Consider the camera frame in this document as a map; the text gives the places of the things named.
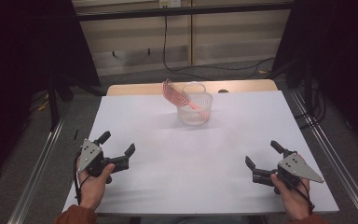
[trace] brown sleeve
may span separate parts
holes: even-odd
[[[299,221],[289,221],[287,222],[287,224],[327,224],[327,222],[324,221],[324,219],[322,219],[318,215],[313,213],[312,215],[310,215],[305,219]]]
[[[71,205],[68,210],[54,219],[54,224],[95,224],[97,214],[91,209]]]

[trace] power cord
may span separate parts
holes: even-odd
[[[210,80],[212,81],[212,79],[210,78],[207,78],[207,77],[200,77],[200,76],[197,76],[197,75],[194,75],[194,74],[190,74],[190,73],[183,73],[183,72],[180,72],[180,71],[183,71],[183,70],[186,70],[186,69],[189,69],[189,68],[212,68],[212,69],[221,69],[221,70],[228,70],[228,71],[240,71],[240,70],[246,70],[246,69],[250,69],[250,68],[254,68],[255,67],[255,70],[254,72],[248,76],[248,77],[245,77],[243,79],[247,79],[247,78],[250,78],[250,77],[253,77],[256,72],[257,72],[257,69],[258,69],[258,66],[262,63],[265,63],[267,61],[270,61],[270,60],[274,60],[275,58],[267,58],[265,60],[262,60],[254,65],[251,65],[251,66],[247,66],[247,67],[241,67],[241,68],[225,68],[225,67],[219,67],[219,66],[211,66],[211,65],[195,65],[195,66],[187,66],[187,67],[183,67],[183,68],[178,68],[178,69],[172,69],[170,67],[168,67],[167,65],[167,62],[166,62],[166,45],[167,45],[167,31],[168,31],[168,22],[167,22],[167,19],[168,17],[165,16],[164,17],[165,19],[165,32],[164,32],[164,47],[163,47],[163,51],[162,51],[162,62],[164,64],[164,67],[172,72],[172,73],[175,73],[175,74],[178,74],[178,75],[187,75],[187,76],[192,76],[192,77],[197,77],[197,78],[201,78],[201,79],[205,79],[205,80]]]

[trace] person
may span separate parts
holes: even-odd
[[[83,171],[78,175],[79,183],[83,183],[81,187],[82,200],[80,205],[71,205],[68,210],[61,213],[55,218],[54,224],[75,223],[75,224],[94,224],[97,221],[95,210],[101,203],[105,191],[105,181],[115,169],[114,164],[107,165],[100,176],[89,176],[87,171]],[[271,175],[271,180],[275,187],[282,195],[282,202],[286,215],[288,216],[288,223],[290,224],[325,224],[321,217],[312,213],[307,201],[302,198],[297,192],[288,189],[284,182],[280,180],[275,174]],[[298,185],[298,189],[304,194],[308,194],[310,190],[310,181],[302,178],[304,185]]]

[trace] gray carpet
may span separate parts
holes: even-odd
[[[224,63],[219,66],[229,68],[245,67],[255,62],[248,63]],[[268,70],[272,61],[262,63],[259,70]],[[184,73],[197,74],[212,80],[222,79],[244,79],[250,76],[254,70],[228,71],[215,68],[191,68]],[[262,78],[265,75],[256,73],[252,78]],[[126,74],[119,76],[101,77],[102,89],[107,90],[112,84],[127,83],[150,83],[161,82],[169,77],[173,81],[201,80],[189,75],[173,74],[166,70],[150,71],[143,73]],[[300,114],[293,97],[285,87],[284,77],[278,77],[276,84],[283,91],[284,96],[295,115]],[[72,162],[78,147],[90,133],[101,98],[92,96],[78,88],[73,88],[75,99],[71,103],[61,102],[61,111],[69,106],[68,116],[63,124],[60,137],[49,157],[49,162],[42,175],[39,187],[34,195],[24,223],[51,223],[61,212],[66,200],[72,180]],[[28,119],[28,125],[24,129],[16,147],[11,151],[2,167],[0,178],[0,223],[7,223],[22,194],[38,156],[46,143],[49,135],[49,110],[35,111]],[[328,139],[335,147],[339,157],[344,161],[349,172],[358,183],[358,134],[346,126],[346,120],[342,117],[334,104],[327,101],[327,113],[321,122]],[[312,154],[324,172],[324,178],[333,192],[340,211],[335,214],[323,215],[330,223],[358,223],[358,210],[353,204],[347,191],[339,180],[335,170],[321,150],[310,128],[303,129]],[[269,223],[283,223],[284,214],[268,216]],[[127,217],[99,217],[99,223],[125,223],[129,222]]]

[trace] clear plastic container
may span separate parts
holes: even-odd
[[[203,91],[186,92],[186,87],[190,85],[200,85]],[[188,125],[201,125],[208,121],[211,116],[213,98],[206,91],[205,86],[199,82],[190,82],[183,87],[183,92],[188,95],[191,102],[188,105],[176,107],[179,120]]]

